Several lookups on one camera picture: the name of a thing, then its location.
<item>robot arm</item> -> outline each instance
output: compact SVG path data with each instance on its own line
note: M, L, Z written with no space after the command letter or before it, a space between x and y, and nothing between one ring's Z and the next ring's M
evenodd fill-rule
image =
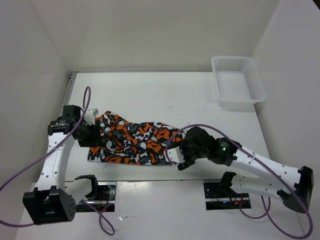
M226 138L214 139L205 130L193 127L186 133L185 140L179 147L168 150L171 161L178 163L178 169L184 170L195 164L200 158L208 158L215 164L226 165L252 173L260 178L241 176L234 172L225 172L220 187L226 192L234 191L238 194L252 193L267 196L280 201L298 213L305 213L288 189L276 179L267 169L254 160L257 157L278 174L299 196L306 208L309 208L313 190L313 170L303 166L295 168L272 161L258 155L245 146L240 145L253 157L249 157L238 150Z
M98 181L94 175L77 177L67 190L65 178L69 155L75 140L81 147L104 147L100 138L100 125L95 123L96 109L88 109L84 121L61 146L63 140L81 118L79 106L63 107L62 116L48 126L49 155L43 165L40 177L32 192L25 192L22 202L34 224L71 222L76 213L76 205L84 198L94 199Z

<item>white wall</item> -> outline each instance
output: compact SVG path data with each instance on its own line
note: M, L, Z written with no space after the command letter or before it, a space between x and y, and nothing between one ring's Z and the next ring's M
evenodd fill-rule
M318 239L320 10L314 2L281 0L253 57L267 92L256 110L271 158L314 170L310 212L315 229L310 239ZM307 232L307 220L301 218Z
M251 56L279 0L30 0L72 71L211 70Z
M47 126L61 110L64 64L27 0L0 0L0 183L46 152ZM18 224L37 168L0 193L0 218ZM17 229L0 225L0 239Z

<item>white tabletop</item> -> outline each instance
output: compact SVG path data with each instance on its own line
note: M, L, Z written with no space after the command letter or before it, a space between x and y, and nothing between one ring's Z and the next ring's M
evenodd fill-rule
M86 86L92 89L90 107L98 108L100 113L110 110L130 122L159 121L178 128L193 123L208 124L268 157L254 107L238 111L219 107L211 72L79 73L69 104L82 104ZM87 154L87 148L74 145L66 179L95 174L99 181L119 181L115 212L105 214L115 227L115 236L106 235L99 227L98 215L90 212L77 213L70 223L20 228L16 240L288 239L266 218L253 221L237 209L206 210L201 179L218 179L225 171L239 172L236 169L206 159L197 160L183 171L169 166L87 162ZM261 215L260 197L251 194L250 199L252 209L245 211ZM282 202L272 201L270 214L286 231L302 235L297 214ZM24 211L21 223L30 222Z
M163 122L177 128L188 124L214 126L256 153L269 157L254 107L226 109L217 104L212 72L78 73L70 105L82 105L91 87L90 108L110 110L129 122ZM215 137L219 135L208 131ZM76 142L70 153L66 181L95 174L99 181L155 181L219 179L224 172L244 172L200 159L178 171L170 166L136 166L88 162L88 148Z

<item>white basket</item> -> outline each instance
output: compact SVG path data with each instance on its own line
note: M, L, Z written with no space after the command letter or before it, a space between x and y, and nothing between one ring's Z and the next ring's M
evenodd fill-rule
M252 58L215 56L211 63L220 106L252 106L266 99L266 92Z

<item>cloth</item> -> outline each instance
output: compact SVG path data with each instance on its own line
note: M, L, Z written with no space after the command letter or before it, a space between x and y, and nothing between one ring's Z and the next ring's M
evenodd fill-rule
M100 122L105 147L91 147L88 161L135 165L167 165L164 150L170 137L179 129L162 122L129 122L106 111L95 119ZM171 147L179 145L185 133L178 134Z

